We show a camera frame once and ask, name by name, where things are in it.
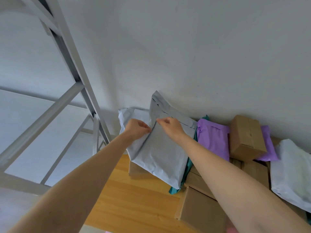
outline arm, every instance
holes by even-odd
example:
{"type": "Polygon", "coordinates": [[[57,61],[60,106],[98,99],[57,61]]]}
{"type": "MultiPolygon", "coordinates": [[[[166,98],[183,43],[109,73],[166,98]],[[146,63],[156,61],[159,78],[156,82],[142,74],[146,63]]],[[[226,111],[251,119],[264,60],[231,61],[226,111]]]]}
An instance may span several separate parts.
{"type": "Polygon", "coordinates": [[[188,154],[239,233],[307,233],[311,227],[270,190],[185,134],[177,119],[158,119],[188,154]]]}
{"type": "Polygon", "coordinates": [[[125,149],[151,128],[131,119],[125,131],[47,193],[10,233],[79,232],[125,149]]]}

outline pink object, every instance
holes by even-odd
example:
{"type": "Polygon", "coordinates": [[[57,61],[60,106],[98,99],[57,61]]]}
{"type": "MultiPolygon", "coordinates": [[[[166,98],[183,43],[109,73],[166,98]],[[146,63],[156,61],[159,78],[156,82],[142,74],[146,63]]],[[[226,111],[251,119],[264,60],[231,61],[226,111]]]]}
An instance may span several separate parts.
{"type": "Polygon", "coordinates": [[[270,128],[268,125],[261,126],[262,136],[265,141],[267,153],[263,154],[261,157],[257,158],[256,160],[261,161],[278,161],[279,158],[277,157],[273,143],[270,138],[270,128]]]}
{"type": "Polygon", "coordinates": [[[206,149],[229,162],[228,126],[213,123],[206,119],[197,122],[197,140],[206,149]]]}

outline wooden floor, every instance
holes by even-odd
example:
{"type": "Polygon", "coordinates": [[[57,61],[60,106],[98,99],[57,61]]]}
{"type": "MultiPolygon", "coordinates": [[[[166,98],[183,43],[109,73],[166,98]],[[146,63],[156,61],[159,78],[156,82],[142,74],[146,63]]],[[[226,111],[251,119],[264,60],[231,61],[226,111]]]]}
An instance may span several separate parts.
{"type": "Polygon", "coordinates": [[[182,193],[160,179],[132,180],[123,155],[85,224],[113,233],[196,232],[174,219],[182,193]]]}

